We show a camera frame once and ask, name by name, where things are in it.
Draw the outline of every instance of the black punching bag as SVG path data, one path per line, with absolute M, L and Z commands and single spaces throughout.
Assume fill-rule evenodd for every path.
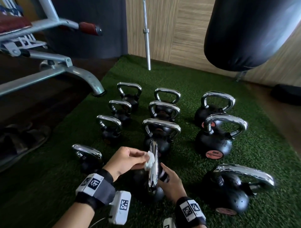
M 250 70 L 275 54 L 300 20 L 301 0 L 215 0 L 205 56 L 223 70 Z

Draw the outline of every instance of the weight bench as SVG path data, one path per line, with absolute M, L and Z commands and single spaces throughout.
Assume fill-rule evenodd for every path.
M 79 30 L 90 35 L 102 35 L 97 25 L 76 23 L 59 18 L 51 0 L 39 0 L 47 19 L 30 22 L 25 17 L 4 15 L 0 12 L 0 53 L 12 57 L 27 57 L 43 60 L 40 72 L 0 85 L 0 96 L 35 84 L 56 75 L 68 72 L 84 79 L 92 88 L 94 96 L 102 96 L 105 90 L 100 81 L 89 71 L 75 67 L 69 57 L 40 51 L 19 49 L 12 39 L 49 28 L 60 27 L 68 30 Z

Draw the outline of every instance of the green turf mat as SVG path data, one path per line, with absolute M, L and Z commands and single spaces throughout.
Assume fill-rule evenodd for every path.
M 96 116 L 110 115 L 108 101 L 120 98 L 116 89 L 118 82 L 138 83 L 143 91 L 139 109 L 132 115 L 132 124 L 123 129 L 123 141 L 111 147 L 101 140 Z M 167 63 L 153 62 L 152 70 L 148 71 L 144 58 L 124 56 L 105 76 L 102 84 L 108 91 L 105 96 L 96 98 L 89 95 L 54 129 L 43 147 L 0 174 L 0 227 L 51 227 L 71 206 L 75 189 L 84 179 L 71 150 L 73 144 L 97 148 L 105 157 L 110 157 L 120 145 L 141 149 L 144 138 L 141 123 L 149 118 L 147 106 L 154 100 L 157 87 L 176 89 L 182 94 L 177 104 L 181 114 L 176 120 L 182 132 L 173 143 L 166 165 L 175 170 L 188 195 L 199 203 L 207 217 L 208 227 L 301 227 L 300 160 L 242 83 Z M 201 159 L 193 148 L 199 129 L 191 121 L 201 96 L 211 90 L 234 96 L 236 105 L 228 113 L 249 123 L 248 131 L 235 140 L 232 153 L 218 161 Z M 224 103 L 218 99 L 216 102 L 219 105 Z M 278 188 L 252 198 L 243 216 L 227 217 L 211 211 L 193 194 L 193 186 L 220 163 L 261 169 L 275 177 Z M 129 174 L 121 177 L 116 188 L 129 190 L 128 178 Z M 93 222 L 103 218 L 109 209 L 98 211 Z M 172 214 L 173 209 L 166 199 L 145 206 L 132 197 L 124 227 L 162 227 L 163 220 Z M 111 225 L 106 220 L 101 221 L 98 227 Z

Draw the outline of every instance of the black kettlebell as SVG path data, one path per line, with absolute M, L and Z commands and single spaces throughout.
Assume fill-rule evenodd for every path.
M 239 175 L 255 178 L 258 182 L 243 183 Z M 203 177 L 200 197 L 219 213 L 237 215 L 248 209 L 250 196 L 274 187 L 274 178 L 263 171 L 242 165 L 221 164 Z
M 224 108 L 216 107 L 215 105 L 208 105 L 207 104 L 207 97 L 220 97 L 225 98 L 228 100 L 228 105 Z M 198 108 L 198 110 L 195 112 L 194 115 L 194 122 L 195 125 L 199 128 L 204 127 L 204 121 L 205 119 L 212 115 L 212 114 L 225 114 L 227 110 L 232 108 L 235 105 L 235 99 L 229 94 L 225 94 L 222 92 L 216 92 L 216 91 L 210 91 L 205 93 L 201 98 L 201 107 Z M 220 126 L 222 124 L 221 121 L 214 121 L 212 122 L 211 126 Z
M 119 104 L 122 109 L 116 109 L 114 104 Z M 127 126 L 131 122 L 131 112 L 132 112 L 132 105 L 127 101 L 122 100 L 111 100 L 109 101 L 109 108 L 111 109 L 112 114 L 115 118 L 119 119 L 123 126 Z
M 135 95 L 133 94 L 125 94 L 122 90 L 122 86 L 127 86 L 127 87 L 134 87 L 137 89 L 137 93 Z M 139 97 L 142 93 L 142 88 L 138 84 L 135 83 L 130 83 L 130 82 L 119 82 L 117 84 L 117 89 L 120 92 L 121 100 L 122 101 L 127 101 L 132 105 L 132 112 L 137 111 L 138 106 L 139 106 Z
M 102 139 L 106 144 L 115 144 L 121 136 L 122 123 L 119 119 L 112 116 L 99 115 L 96 117 L 102 131 Z M 106 126 L 103 121 L 109 121 L 115 125 Z
M 159 92 L 176 95 L 176 98 L 172 102 L 161 100 L 160 97 L 159 97 Z M 155 99 L 157 101 L 162 101 L 162 102 L 170 103 L 170 104 L 176 104 L 181 99 L 181 94 L 178 91 L 173 90 L 173 89 L 167 89 L 167 88 L 157 88 L 157 89 L 155 89 L 154 95 L 155 95 Z M 156 106 L 156 113 L 159 113 L 160 111 L 164 111 L 165 113 L 167 113 L 170 116 L 173 113 L 173 109 L 171 109 L 169 107 Z
M 232 132 L 225 132 L 219 127 L 211 127 L 211 123 L 215 121 L 237 124 L 239 128 Z M 230 154 L 234 137 L 247 128 L 248 123 L 241 118 L 226 114 L 210 115 L 204 121 L 204 128 L 195 138 L 195 149 L 203 157 L 221 159 Z
M 87 175 L 96 173 L 106 164 L 103 155 L 98 150 L 92 147 L 74 144 L 72 148 L 73 150 L 75 150 L 77 157 L 79 157 L 79 163 L 81 164 L 81 173 Z
M 158 180 L 168 182 L 169 177 L 160 165 L 157 143 L 151 141 L 148 150 L 154 154 L 155 162 L 149 171 L 141 169 L 134 172 L 131 192 L 141 202 L 156 203 L 164 197 L 163 190 L 158 187 Z
M 155 108 L 157 106 L 163 107 L 164 109 L 162 109 L 159 112 L 156 112 Z M 164 111 L 164 110 L 167 110 L 167 109 L 172 110 L 171 115 L 167 114 Z M 170 103 L 165 103 L 165 102 L 158 101 L 158 100 L 150 102 L 150 104 L 148 105 L 148 110 L 150 111 L 150 117 L 151 118 L 164 120 L 164 121 L 169 121 L 169 122 L 174 122 L 176 116 L 178 116 L 180 114 L 180 109 L 176 105 L 170 104 Z M 149 128 L 150 128 L 151 131 L 154 131 L 155 129 L 159 128 L 159 129 L 162 129 L 166 133 L 170 133 L 172 131 L 171 128 L 161 127 L 159 125 L 150 125 Z
M 181 128 L 179 125 L 168 121 L 145 119 L 142 122 L 142 125 L 145 126 L 147 133 L 143 142 L 145 150 L 148 150 L 152 141 L 156 141 L 158 144 L 159 157 L 165 156 L 169 153 L 172 142 L 174 141 L 175 137 L 181 133 Z M 172 131 L 170 133 L 166 133 L 159 128 L 151 131 L 149 128 L 150 125 L 158 125 L 161 128 L 171 128 Z

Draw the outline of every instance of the kettlebell handle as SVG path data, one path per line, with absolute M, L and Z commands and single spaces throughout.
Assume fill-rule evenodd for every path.
M 209 105 L 207 104 L 207 97 L 210 97 L 210 96 L 225 98 L 228 100 L 228 105 L 222 109 L 223 112 L 227 111 L 228 109 L 232 108 L 235 105 L 235 98 L 232 97 L 231 95 L 225 94 L 222 92 L 217 92 L 217 91 L 209 91 L 202 96 L 201 107 L 203 107 L 205 109 L 209 108 Z
M 137 93 L 136 93 L 136 97 L 137 98 L 139 98 L 140 97 L 140 95 L 141 95 L 141 93 L 142 93 L 142 87 L 140 86 L 140 85 L 138 85 L 138 84 L 136 84 L 136 83 L 131 83 L 131 82 L 119 82 L 118 84 L 117 84 L 117 89 L 119 90 L 119 92 L 120 92 L 120 94 L 122 95 L 122 96 L 125 96 L 125 93 L 123 92 L 123 90 L 122 90 L 122 86 L 127 86 L 127 87 L 134 87 L 134 88 L 136 88 L 137 89 Z
M 161 101 L 161 99 L 159 97 L 159 92 L 176 95 L 176 98 L 171 102 L 171 104 L 176 104 L 181 99 L 181 94 L 179 93 L 179 91 L 160 87 L 160 88 L 155 89 L 155 92 L 154 92 L 155 99 L 158 101 Z
M 145 119 L 142 122 L 142 125 L 145 126 L 146 133 L 149 135 L 149 137 L 153 136 L 153 133 L 149 129 L 149 125 L 153 125 L 153 124 L 159 125 L 161 127 L 173 129 L 174 131 L 172 131 L 171 134 L 169 135 L 170 140 L 174 140 L 175 137 L 181 133 L 181 128 L 176 123 L 159 120 L 159 119 Z
M 158 188 L 159 178 L 159 158 L 158 158 L 158 144 L 155 141 L 150 142 L 150 152 L 154 154 L 155 162 L 148 172 L 148 192 L 155 195 Z
M 161 107 L 164 107 L 164 108 L 172 109 L 173 112 L 172 112 L 172 115 L 171 115 L 171 119 L 174 119 L 177 115 L 180 114 L 180 108 L 178 106 L 176 106 L 174 104 L 154 100 L 154 101 L 150 102 L 150 104 L 148 105 L 148 110 L 150 111 L 150 114 L 153 117 L 157 116 L 157 113 L 155 111 L 156 106 L 161 106 Z
M 240 176 L 253 177 L 258 180 L 258 183 L 249 183 L 250 188 L 253 192 L 256 192 L 260 189 L 272 189 L 276 186 L 275 180 L 271 175 L 261 170 L 249 168 L 242 165 L 221 164 L 213 170 L 213 173 L 216 177 L 226 173 L 234 173 Z
M 122 123 L 119 119 L 112 117 L 112 116 L 105 116 L 105 115 L 98 115 L 96 119 L 99 121 L 99 124 L 102 128 L 106 128 L 106 125 L 104 124 L 103 120 L 113 122 L 117 125 L 116 133 L 119 134 L 122 130 Z
M 84 145 L 80 145 L 80 144 L 74 144 L 72 146 L 72 148 L 75 150 L 76 155 L 79 158 L 84 156 L 84 154 L 86 153 L 86 154 L 91 154 L 91 155 L 97 157 L 98 159 L 102 159 L 102 154 L 98 150 L 96 150 L 92 147 L 84 146 Z
M 111 109 L 112 112 L 116 112 L 116 108 L 115 108 L 114 104 L 119 104 L 119 105 L 125 105 L 125 106 L 127 106 L 128 109 L 126 109 L 126 113 L 127 114 L 131 114 L 131 112 L 132 112 L 132 105 L 129 102 L 122 101 L 122 100 L 111 100 L 111 101 L 109 101 L 109 108 Z
M 211 128 L 211 123 L 214 121 L 218 121 L 218 120 L 239 125 L 238 129 L 236 129 L 232 132 L 229 132 L 230 135 L 232 136 L 232 138 L 238 136 L 240 133 L 246 131 L 248 128 L 248 123 L 239 117 L 230 116 L 227 114 L 212 114 L 212 115 L 208 116 L 204 121 L 205 131 L 212 134 L 213 129 Z

